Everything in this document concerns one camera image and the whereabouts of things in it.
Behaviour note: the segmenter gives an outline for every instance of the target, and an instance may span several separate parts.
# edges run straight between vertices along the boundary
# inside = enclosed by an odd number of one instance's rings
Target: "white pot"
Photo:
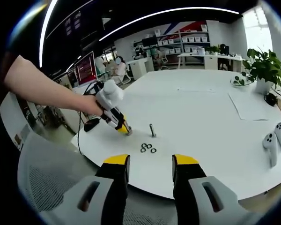
[[[266,82],[265,79],[258,78],[256,84],[256,92],[262,95],[266,95],[270,91],[273,84],[274,84],[273,82],[270,81]]]

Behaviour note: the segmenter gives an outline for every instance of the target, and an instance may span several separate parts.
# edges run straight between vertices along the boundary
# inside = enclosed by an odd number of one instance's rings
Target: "paper sheet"
[[[269,120],[266,113],[269,105],[264,101],[263,95],[230,92],[229,96],[241,120]]]

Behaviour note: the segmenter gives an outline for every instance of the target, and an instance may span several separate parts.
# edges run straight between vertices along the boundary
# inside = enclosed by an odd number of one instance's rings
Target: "metal bolt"
[[[152,123],[150,123],[150,130],[151,130],[151,133],[152,133],[152,137],[156,137],[156,134],[154,132]]]

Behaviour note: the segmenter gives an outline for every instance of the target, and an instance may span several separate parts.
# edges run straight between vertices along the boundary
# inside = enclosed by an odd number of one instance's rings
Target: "ceiling light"
[[[70,66],[69,66],[69,68],[66,70],[66,72],[73,66],[74,64],[72,63]]]
[[[140,20],[143,20],[143,19],[146,19],[148,17],[151,17],[151,16],[154,16],[154,15],[158,15],[158,14],[162,14],[162,13],[168,13],[168,12],[173,12],[173,11],[178,11],[178,10],[186,10],[186,9],[211,9],[211,10],[218,10],[218,11],[224,11],[224,12],[228,12],[228,13],[234,13],[234,14],[239,14],[239,12],[235,12],[235,11],[232,11],[232,10],[228,10],[228,9],[223,9],[223,8],[214,8],[214,7],[184,7],[184,8],[173,8],[173,9],[168,9],[168,10],[164,10],[164,11],[161,11],[161,12],[157,12],[157,13],[153,13],[153,14],[149,14],[149,15],[146,15],[146,16],[143,16],[141,18],[138,18],[136,20],[133,20],[129,23],[126,23],[125,25],[119,27],[119,28],[116,28],[114,31],[110,32],[109,34],[105,35],[103,38],[99,39],[99,41],[102,41],[103,39],[107,38],[109,35],[113,34],[114,32],[117,32],[118,30],[132,24],[132,23],[135,23],[137,21],[140,21]]]
[[[42,32],[41,32],[41,39],[40,39],[40,43],[39,43],[39,67],[43,66],[43,48],[44,48],[44,40],[45,40],[45,33],[47,30],[47,26],[49,23],[49,19],[50,16],[54,10],[54,7],[56,5],[58,0],[52,0],[50,3],[50,6],[47,10],[45,19],[44,19],[44,23],[43,23],[43,27],[42,27]]]

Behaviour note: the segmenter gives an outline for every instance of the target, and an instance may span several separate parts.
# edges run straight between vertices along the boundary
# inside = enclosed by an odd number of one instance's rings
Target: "potted plant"
[[[217,55],[220,52],[220,48],[218,46],[210,46],[205,48],[210,54]]]
[[[247,56],[250,61],[243,60],[246,72],[242,72],[243,78],[235,76],[234,84],[245,85],[245,80],[254,82],[257,80],[256,92],[266,95],[273,84],[275,89],[277,85],[281,87],[281,62],[277,58],[276,53],[268,50],[268,52],[259,52],[255,49],[248,49]]]

